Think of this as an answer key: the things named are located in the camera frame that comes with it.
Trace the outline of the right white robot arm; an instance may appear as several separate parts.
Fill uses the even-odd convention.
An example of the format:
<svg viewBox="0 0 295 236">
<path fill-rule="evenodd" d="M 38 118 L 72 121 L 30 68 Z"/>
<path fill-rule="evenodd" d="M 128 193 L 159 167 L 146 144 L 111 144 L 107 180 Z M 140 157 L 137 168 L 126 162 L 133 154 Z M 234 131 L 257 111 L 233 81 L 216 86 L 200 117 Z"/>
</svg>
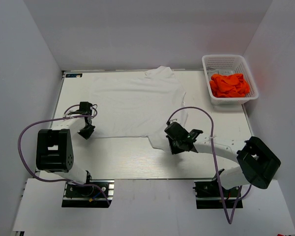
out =
<svg viewBox="0 0 295 236">
<path fill-rule="evenodd" d="M 279 158 L 258 137 L 249 140 L 227 141 L 216 137 L 199 137 L 202 130 L 188 132 L 179 123 L 172 122 L 165 128 L 172 154 L 182 152 L 208 153 L 231 160 L 235 168 L 221 169 L 220 179 L 212 184 L 213 192 L 224 196 L 231 188 L 251 184 L 267 189 L 281 166 Z"/>
</svg>

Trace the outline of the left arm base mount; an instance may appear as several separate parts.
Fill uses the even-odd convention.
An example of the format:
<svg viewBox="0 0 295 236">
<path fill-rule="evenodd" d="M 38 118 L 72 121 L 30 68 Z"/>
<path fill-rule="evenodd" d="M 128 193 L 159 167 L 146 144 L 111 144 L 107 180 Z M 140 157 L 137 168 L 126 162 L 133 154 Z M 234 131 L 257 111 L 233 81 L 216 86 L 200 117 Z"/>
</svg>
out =
<svg viewBox="0 0 295 236">
<path fill-rule="evenodd" d="M 114 195 L 114 180 L 91 181 L 101 188 L 109 200 L 112 202 Z M 71 183 L 65 185 L 62 208 L 108 208 L 104 195 L 93 186 L 81 187 Z"/>
</svg>

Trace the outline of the white t shirt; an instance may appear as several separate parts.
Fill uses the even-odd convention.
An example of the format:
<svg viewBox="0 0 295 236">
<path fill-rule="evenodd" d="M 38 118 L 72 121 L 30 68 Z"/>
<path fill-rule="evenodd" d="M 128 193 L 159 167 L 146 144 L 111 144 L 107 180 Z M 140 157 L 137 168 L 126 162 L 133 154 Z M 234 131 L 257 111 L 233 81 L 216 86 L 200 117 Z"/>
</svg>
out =
<svg viewBox="0 0 295 236">
<path fill-rule="evenodd" d="M 186 91 L 169 67 L 148 70 L 143 77 L 94 77 L 89 102 L 97 104 L 93 138 L 148 138 L 155 149 L 169 150 L 168 118 L 185 125 Z"/>
</svg>

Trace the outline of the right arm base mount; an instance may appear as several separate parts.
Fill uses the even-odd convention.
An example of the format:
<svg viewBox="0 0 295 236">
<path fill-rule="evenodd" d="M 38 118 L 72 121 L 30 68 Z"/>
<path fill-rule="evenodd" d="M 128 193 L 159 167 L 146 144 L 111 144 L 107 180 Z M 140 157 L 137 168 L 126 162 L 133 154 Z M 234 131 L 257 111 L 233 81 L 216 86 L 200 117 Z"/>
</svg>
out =
<svg viewBox="0 0 295 236">
<path fill-rule="evenodd" d="M 214 181 L 196 181 L 193 189 L 196 194 L 197 209 L 223 209 L 222 198 L 219 191 L 219 185 Z M 223 197 L 226 208 L 232 209 L 237 196 L 241 197 L 239 187 L 233 187 L 229 190 L 222 187 Z"/>
</svg>

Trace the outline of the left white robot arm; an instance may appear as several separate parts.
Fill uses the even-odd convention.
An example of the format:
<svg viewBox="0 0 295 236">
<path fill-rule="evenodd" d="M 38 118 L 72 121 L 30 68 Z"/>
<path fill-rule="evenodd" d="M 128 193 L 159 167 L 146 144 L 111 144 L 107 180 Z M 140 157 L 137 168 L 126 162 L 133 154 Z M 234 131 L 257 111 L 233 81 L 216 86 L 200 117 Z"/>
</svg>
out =
<svg viewBox="0 0 295 236">
<path fill-rule="evenodd" d="M 97 106 L 89 102 L 80 102 L 77 110 L 67 110 L 60 123 L 51 129 L 38 132 L 36 149 L 36 167 L 78 183 L 77 190 L 83 196 L 94 191 L 94 184 L 89 181 L 90 174 L 74 162 L 72 138 L 75 135 L 87 140 L 94 132 L 92 119 L 97 115 Z"/>
</svg>

